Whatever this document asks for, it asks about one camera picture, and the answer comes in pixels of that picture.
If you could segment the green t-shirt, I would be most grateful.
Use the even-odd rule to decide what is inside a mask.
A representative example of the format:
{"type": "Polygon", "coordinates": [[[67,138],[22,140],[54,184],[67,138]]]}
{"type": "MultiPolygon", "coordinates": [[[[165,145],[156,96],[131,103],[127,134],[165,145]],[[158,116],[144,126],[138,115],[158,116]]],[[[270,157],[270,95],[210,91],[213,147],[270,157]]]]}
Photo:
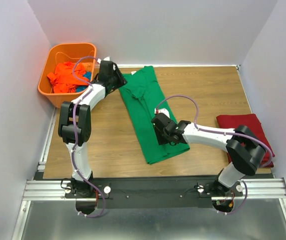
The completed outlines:
{"type": "Polygon", "coordinates": [[[180,155],[188,150],[188,144],[159,145],[151,120],[155,108],[165,99],[154,68],[145,66],[134,74],[123,75],[127,83],[119,88],[131,118],[142,153],[148,164],[154,164],[180,155]]]}

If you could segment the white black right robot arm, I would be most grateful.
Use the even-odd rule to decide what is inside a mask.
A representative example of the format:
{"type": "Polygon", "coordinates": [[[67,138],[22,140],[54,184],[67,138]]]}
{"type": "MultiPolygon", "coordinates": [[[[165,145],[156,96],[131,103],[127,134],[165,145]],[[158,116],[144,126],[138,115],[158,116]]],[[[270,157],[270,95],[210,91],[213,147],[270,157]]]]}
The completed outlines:
{"type": "Polygon", "coordinates": [[[266,153],[272,157],[271,149],[260,141],[245,125],[237,128],[205,127],[181,120],[174,122],[165,113],[159,112],[151,120],[157,141],[165,144],[201,144],[225,151],[231,163],[221,170],[213,183],[209,185],[211,193],[225,196],[236,182],[244,176],[253,176],[266,153]]]}

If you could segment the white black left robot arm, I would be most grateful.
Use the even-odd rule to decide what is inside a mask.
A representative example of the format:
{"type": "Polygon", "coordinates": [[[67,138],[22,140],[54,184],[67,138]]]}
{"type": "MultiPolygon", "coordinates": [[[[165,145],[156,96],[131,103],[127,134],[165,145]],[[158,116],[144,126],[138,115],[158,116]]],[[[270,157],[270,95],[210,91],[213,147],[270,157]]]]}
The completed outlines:
{"type": "Polygon", "coordinates": [[[64,188],[72,196],[88,198],[97,190],[90,181],[92,169],[88,160],[87,142],[90,138],[91,111],[107,95],[124,86],[127,81],[111,60],[98,60],[99,71],[87,89],[76,99],[61,104],[58,134],[68,148],[72,177],[64,188]]]}

